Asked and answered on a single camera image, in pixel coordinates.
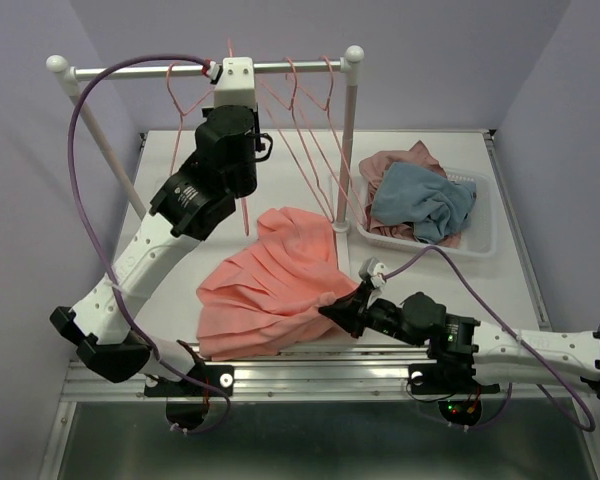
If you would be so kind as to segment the coral pink skirt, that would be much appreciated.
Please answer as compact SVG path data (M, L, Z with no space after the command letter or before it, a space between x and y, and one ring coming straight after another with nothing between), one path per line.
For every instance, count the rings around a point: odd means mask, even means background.
M357 284L338 267L334 231L322 215L283 207L257 220L257 240L201 283L199 351L214 361L269 356L335 329L319 313Z

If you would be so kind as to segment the blue denim skirt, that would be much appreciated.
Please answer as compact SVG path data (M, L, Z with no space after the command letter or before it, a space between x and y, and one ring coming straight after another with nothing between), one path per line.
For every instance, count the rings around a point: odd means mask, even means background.
M371 201L371 218L386 227L408 227L428 245L447 243L470 226L477 185L454 181L424 167L395 163L384 174Z

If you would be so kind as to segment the dusty pink ruffled skirt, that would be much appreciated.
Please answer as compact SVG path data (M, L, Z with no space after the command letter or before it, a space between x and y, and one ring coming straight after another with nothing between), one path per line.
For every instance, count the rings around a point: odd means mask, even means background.
M359 173L367 184L367 194L363 196L366 215L365 230L375 235L417 242L409 223L385 225L371 215L371 206L376 190L381 184L384 174L394 163L415 165L443 178L447 177L447 173L421 140L409 150L379 151L361 160L358 165Z

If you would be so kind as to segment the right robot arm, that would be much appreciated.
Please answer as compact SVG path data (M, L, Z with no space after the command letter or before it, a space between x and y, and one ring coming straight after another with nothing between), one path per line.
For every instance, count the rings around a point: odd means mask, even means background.
M319 312L351 337L373 330L426 349L426 361L409 368L416 395L499 392L506 384L562 385L600 400L600 325L594 331L508 332L504 327L448 312L422 292L401 304L373 299L358 288Z

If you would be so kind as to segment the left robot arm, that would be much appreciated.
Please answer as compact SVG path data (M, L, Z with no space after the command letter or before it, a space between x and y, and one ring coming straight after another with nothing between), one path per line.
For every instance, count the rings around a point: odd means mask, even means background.
M151 338L135 318L177 264L256 190L256 165L272 146L254 109L209 111L195 130L194 151L151 199L127 247L83 299L50 315L87 368L112 383L148 374L182 394L201 386L199 360L177 342Z

